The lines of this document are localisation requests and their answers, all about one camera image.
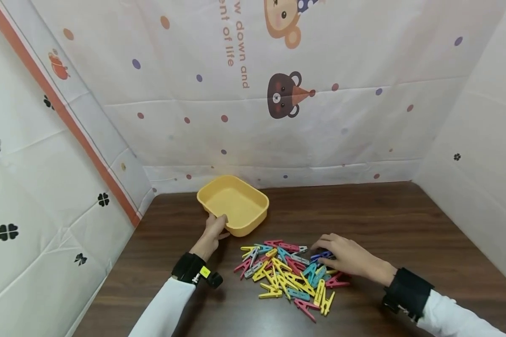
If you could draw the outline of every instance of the white sleeve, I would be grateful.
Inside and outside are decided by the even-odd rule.
[[[144,310],[129,337],[171,337],[193,291],[193,284],[169,278]]]
[[[506,337],[506,334],[455,301],[431,290],[417,326],[436,337]]]

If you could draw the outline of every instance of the pile of clothespins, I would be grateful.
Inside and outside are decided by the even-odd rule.
[[[261,283],[260,286],[268,292],[260,294],[259,298],[279,298],[285,295],[289,301],[294,299],[298,309],[315,323],[317,320],[307,309],[320,310],[321,315],[327,316],[335,296],[335,291],[332,291],[328,297],[327,288],[350,285],[349,282],[339,281],[340,277],[349,277],[348,275],[327,270],[326,266],[317,262],[321,257],[333,258],[330,251],[313,255],[307,260],[298,256],[307,251],[307,246],[291,245],[282,240],[265,241],[264,244],[241,249],[247,252],[242,255],[242,264],[234,269],[234,272],[242,269],[240,280],[245,277],[257,282],[266,278],[269,284]]]

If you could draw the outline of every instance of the yellow sticker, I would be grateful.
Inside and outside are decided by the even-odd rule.
[[[208,276],[210,275],[210,269],[203,266],[201,268],[201,275],[204,276],[204,278],[208,278]]]

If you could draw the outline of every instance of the orange dot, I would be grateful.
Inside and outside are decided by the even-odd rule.
[[[69,29],[67,28],[64,28],[64,36],[68,39],[68,40],[72,40],[75,39],[75,36],[73,36],[73,33],[72,31],[70,31]]]
[[[171,23],[169,22],[169,19],[167,19],[166,16],[162,16],[160,18],[160,21],[163,28],[168,29],[169,27],[171,27]]]

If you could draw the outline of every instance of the orange stripe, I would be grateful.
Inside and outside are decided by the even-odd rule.
[[[107,186],[111,190],[112,194],[114,194],[115,198],[118,200],[119,204],[122,206],[124,211],[126,212],[129,220],[133,224],[133,227],[137,227],[139,224],[140,218],[137,216],[137,211],[133,208],[133,206],[129,203],[125,194],[122,192],[121,188],[118,186],[117,182],[108,173],[105,165],[100,161],[96,152],[90,146],[90,143],[87,141],[85,136],[82,134],[81,129],[77,126],[73,118],[69,115],[66,107],[62,104],[62,100],[58,97],[57,93],[54,91],[52,85],[47,81],[43,73],[37,67],[36,62],[32,59],[28,50],[26,50],[25,46],[22,44],[22,41],[19,39],[17,34],[15,33],[14,28],[9,24],[9,21],[4,16],[2,11],[0,11],[0,31],[6,37],[7,41],[19,58],[22,63],[24,63],[25,67],[30,71],[33,78],[36,80],[37,84],[43,89],[43,92],[47,94],[48,99],[53,103],[54,109],[57,111],[58,116],[62,118],[62,121],[67,125],[71,133],[77,138],[77,141],[81,144],[81,146],[85,149],[86,154],[90,157],[97,171],[107,183]]]

